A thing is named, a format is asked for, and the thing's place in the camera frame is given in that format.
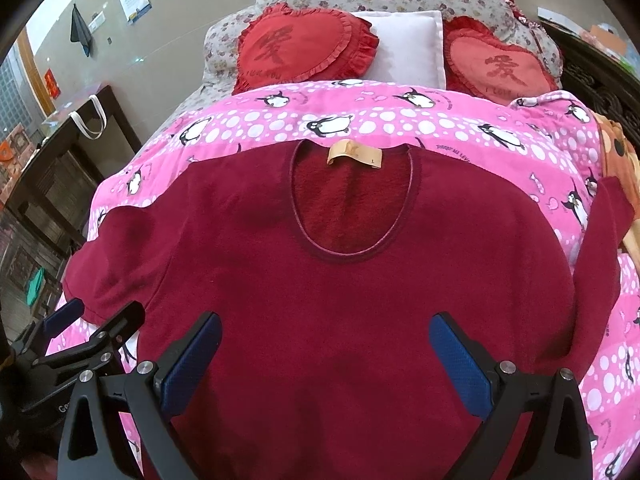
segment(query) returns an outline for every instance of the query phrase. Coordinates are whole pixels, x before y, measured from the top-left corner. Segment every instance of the floral headboard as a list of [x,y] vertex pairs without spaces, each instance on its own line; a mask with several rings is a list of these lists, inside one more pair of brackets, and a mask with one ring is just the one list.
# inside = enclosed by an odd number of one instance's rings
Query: floral headboard
[[440,10],[445,20],[472,16],[491,28],[501,41],[518,44],[536,54],[557,82],[562,74],[562,60],[556,44],[542,28],[528,27],[516,19],[505,0],[256,0],[251,7],[223,18],[207,32],[203,83],[217,86],[221,98],[223,94],[231,93],[236,78],[240,33],[265,7],[277,2],[287,2],[295,9],[325,7],[347,12]]

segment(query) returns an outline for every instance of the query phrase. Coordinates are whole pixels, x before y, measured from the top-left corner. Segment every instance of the white bag handle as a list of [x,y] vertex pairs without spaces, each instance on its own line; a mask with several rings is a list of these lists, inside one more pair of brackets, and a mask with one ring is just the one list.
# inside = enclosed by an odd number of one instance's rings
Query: white bag handle
[[96,140],[100,138],[100,136],[102,135],[102,132],[107,126],[107,115],[104,113],[104,108],[102,108],[102,105],[100,104],[100,99],[98,99],[97,95],[92,94],[89,96],[89,99],[91,99],[91,101],[94,102],[95,111],[98,112],[98,117],[100,118],[99,132],[94,132],[93,130],[90,130],[86,126],[86,124],[84,124],[84,121],[82,120],[82,117],[80,117],[78,112],[71,112],[69,116],[74,120],[78,129],[82,132],[82,134],[87,139]]

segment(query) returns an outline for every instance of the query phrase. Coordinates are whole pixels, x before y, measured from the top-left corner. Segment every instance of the clothing tag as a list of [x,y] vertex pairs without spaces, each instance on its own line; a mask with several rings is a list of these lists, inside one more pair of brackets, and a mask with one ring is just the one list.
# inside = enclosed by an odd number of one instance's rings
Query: clothing tag
[[337,156],[350,156],[353,160],[368,166],[382,167],[382,150],[360,144],[352,139],[341,139],[330,147],[326,163],[331,164]]

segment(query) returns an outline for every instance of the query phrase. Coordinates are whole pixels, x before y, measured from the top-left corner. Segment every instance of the wall outlet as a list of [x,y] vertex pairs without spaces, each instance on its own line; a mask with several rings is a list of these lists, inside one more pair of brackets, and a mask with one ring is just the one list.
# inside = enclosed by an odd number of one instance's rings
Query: wall outlet
[[98,27],[100,27],[106,18],[104,17],[104,12],[100,12],[94,19],[89,23],[89,32],[94,33]]

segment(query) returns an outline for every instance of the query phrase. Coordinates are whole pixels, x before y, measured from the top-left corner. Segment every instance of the chinese character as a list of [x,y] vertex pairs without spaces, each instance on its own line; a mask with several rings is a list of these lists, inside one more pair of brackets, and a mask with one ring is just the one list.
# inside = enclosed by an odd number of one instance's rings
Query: chinese character
[[518,67],[518,66],[520,66],[520,65],[517,64],[516,62],[514,62],[514,60],[511,59],[510,56],[488,57],[487,59],[484,60],[484,64],[486,64],[486,65],[491,65],[491,64],[495,65],[495,70],[492,70],[491,72],[487,72],[486,73],[489,77],[495,77],[497,75],[499,75],[503,79],[508,77],[512,81],[515,81],[516,83],[518,83],[520,85],[526,86],[526,83],[524,81],[522,81],[521,79],[518,79],[513,74],[513,69]]
[[278,55],[281,43],[291,39],[291,32],[293,31],[292,25],[281,27],[273,32],[267,32],[263,37],[258,40],[257,46],[261,50],[261,54],[255,57],[254,61],[270,57],[274,63],[279,65],[284,64],[282,58]]

